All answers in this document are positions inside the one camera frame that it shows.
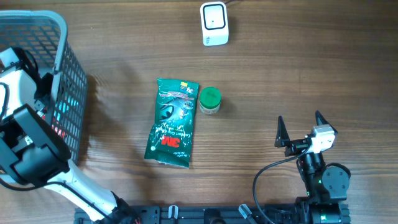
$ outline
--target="3m logo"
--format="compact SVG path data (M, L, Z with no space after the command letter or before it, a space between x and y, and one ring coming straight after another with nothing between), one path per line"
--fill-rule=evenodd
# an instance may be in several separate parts
M162 145L168 145L171 147L179 147L181 140L179 138L172 138L170 136L163 136Z

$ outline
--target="green pouch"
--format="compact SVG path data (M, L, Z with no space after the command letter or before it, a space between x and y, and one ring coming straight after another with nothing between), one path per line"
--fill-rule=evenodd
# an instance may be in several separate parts
M199 84L158 78L155 124L145 159L189 168Z

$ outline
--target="black square outline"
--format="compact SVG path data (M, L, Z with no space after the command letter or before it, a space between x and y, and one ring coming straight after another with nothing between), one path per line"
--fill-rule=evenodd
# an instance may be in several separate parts
M207 28L206 26L206 16L205 16L205 8L208 6L221 6L221 8L223 8L223 20L224 20L224 25L222 27L217 27L217 28ZM207 5L203 7L203 23L205 24L205 28L206 30L215 30L215 29L222 29L225 27L225 13L224 13L224 6L222 4L211 4L211 5Z

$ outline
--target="basket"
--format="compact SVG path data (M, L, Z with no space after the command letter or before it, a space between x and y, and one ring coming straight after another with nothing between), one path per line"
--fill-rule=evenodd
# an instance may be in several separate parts
M0 11L0 52L21 47L40 75L54 75L50 103L41 117L68 144L76 163L87 96L87 77L67 41L67 23L52 11Z

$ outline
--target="wood grain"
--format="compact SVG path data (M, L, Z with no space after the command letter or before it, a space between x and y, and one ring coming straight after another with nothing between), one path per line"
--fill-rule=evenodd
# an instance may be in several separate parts
M326 162L352 171L353 223L398 218L398 4L234 2L229 43L201 43L201 2L49 4L89 75L80 168L131 205L253 204L252 180L283 159L277 116L302 138L320 110L339 131ZM216 86L220 112L196 115L189 170L144 161L156 78ZM261 203L293 202L305 189L293 162L264 173ZM75 206L40 189L0 189L0 223L71 223Z

